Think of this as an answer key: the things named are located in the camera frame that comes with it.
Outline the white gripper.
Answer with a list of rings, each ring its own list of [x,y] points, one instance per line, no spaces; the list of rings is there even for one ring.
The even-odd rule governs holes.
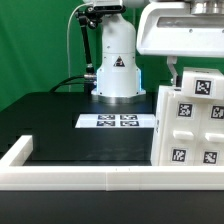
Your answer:
[[[224,1],[154,1],[142,11],[137,34],[142,55],[163,55],[180,87],[176,56],[224,57]]]

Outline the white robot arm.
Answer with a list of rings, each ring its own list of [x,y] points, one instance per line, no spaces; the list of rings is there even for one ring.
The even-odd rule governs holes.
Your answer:
[[[92,96],[125,103],[145,96],[135,55],[224,57],[224,0],[83,0],[102,24],[102,64]]]

